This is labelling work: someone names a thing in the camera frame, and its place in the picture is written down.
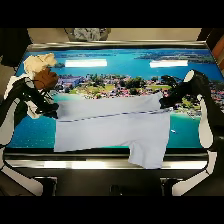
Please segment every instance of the turquoise water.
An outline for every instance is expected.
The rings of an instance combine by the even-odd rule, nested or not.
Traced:
[[[189,54],[195,53],[201,57],[210,55],[208,50],[187,50],[187,49],[136,49],[136,50],[69,50],[69,51],[55,51],[55,58],[58,63],[65,63],[65,60],[75,59],[106,59],[106,67],[92,67],[92,68],[52,68],[59,75],[72,74],[74,76],[87,74],[120,74],[130,75],[131,77],[141,76],[144,79],[151,79],[153,76],[171,75],[181,79],[185,77],[187,72],[191,69],[198,70],[208,76],[209,79],[223,80],[220,70],[213,64],[206,63],[189,63],[186,67],[168,67],[168,68],[151,68],[147,59],[135,59],[136,57],[145,54]],[[50,52],[32,52],[26,53],[24,60],[29,55],[46,54]],[[17,76],[24,73],[23,63],[20,65]],[[55,102],[64,100],[79,100],[80,97],[75,95],[58,94],[54,96]],[[171,114],[170,117],[171,130],[168,148],[200,148],[198,137],[198,125],[200,118],[193,120],[188,115]],[[56,121],[54,119],[41,117],[33,120],[26,117],[17,126],[14,136],[9,147],[13,148],[53,148],[55,142]]]

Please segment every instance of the brown cloth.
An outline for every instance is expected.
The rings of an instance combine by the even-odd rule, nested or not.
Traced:
[[[34,84],[37,89],[53,89],[58,82],[58,75],[46,68],[34,76]]]

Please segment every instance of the folded shirt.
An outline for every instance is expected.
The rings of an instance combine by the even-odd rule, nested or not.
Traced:
[[[169,140],[170,113],[161,93],[133,98],[59,102],[56,152],[129,146],[129,162],[160,168]]]

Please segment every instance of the table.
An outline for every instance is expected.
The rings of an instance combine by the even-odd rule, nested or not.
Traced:
[[[146,82],[146,94],[159,89],[166,91],[169,86],[161,83],[162,75],[171,75],[183,79],[190,69],[196,69],[208,76],[211,82],[223,85],[222,74],[207,48],[205,42],[185,41],[107,41],[89,43],[50,43],[33,44],[27,48],[16,76],[24,73],[23,61],[30,55],[54,53],[58,61],[52,68],[63,80],[65,75],[76,76],[72,83],[71,94],[66,91],[71,83],[54,95],[55,102],[61,100],[80,99],[77,90],[83,83],[96,73],[103,77],[106,91],[112,91],[116,80],[141,76]],[[66,67],[66,60],[104,59],[106,67]],[[187,66],[177,67],[150,67],[149,64],[159,60],[188,61]],[[213,89],[214,98],[223,108],[224,94]],[[207,163],[207,153],[201,147],[198,138],[198,124],[200,111],[197,104],[185,101],[185,109],[171,114],[171,131],[167,151],[162,169],[202,169]],[[6,159],[15,166],[44,167],[44,168],[120,168],[140,169],[141,167],[129,164],[127,147],[110,147],[87,149],[76,152],[54,153],[55,121],[46,117],[32,120],[26,117],[16,128],[11,143],[5,150]]]

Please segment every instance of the brown object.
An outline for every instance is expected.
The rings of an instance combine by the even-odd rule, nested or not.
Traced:
[[[53,89],[58,82],[58,76],[46,68],[34,76],[34,84],[37,89]]]

